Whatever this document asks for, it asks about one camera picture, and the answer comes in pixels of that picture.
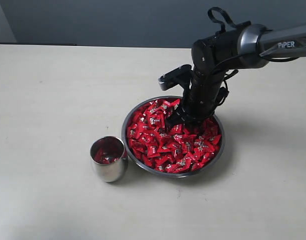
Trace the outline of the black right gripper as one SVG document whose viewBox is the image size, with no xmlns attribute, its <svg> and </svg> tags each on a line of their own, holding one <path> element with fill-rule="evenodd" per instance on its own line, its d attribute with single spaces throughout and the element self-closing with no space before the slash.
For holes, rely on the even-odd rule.
<svg viewBox="0 0 306 240">
<path fill-rule="evenodd" d="M 202 135 L 205 132 L 205 119 L 211 117 L 215 109 L 222 105 L 228 94 L 226 70 L 215 69 L 203 74 L 196 68 L 191 70 L 191 81 L 179 106 L 165 119 L 165 128 L 171 130 L 184 124 L 184 133 Z"/>
</svg>

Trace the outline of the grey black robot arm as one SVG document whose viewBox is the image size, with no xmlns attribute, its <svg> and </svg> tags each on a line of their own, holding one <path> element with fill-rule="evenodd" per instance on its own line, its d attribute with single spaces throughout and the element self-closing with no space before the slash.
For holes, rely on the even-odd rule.
<svg viewBox="0 0 306 240">
<path fill-rule="evenodd" d="M 182 65 L 158 79 L 164 91 L 180 85 L 183 97 L 165 125 L 197 124 L 212 116 L 228 94 L 227 80 L 242 69 L 259 69 L 269 62 L 306 57 L 306 23 L 282 30 L 262 24 L 237 26 L 194 42 L 193 65 Z"/>
</svg>

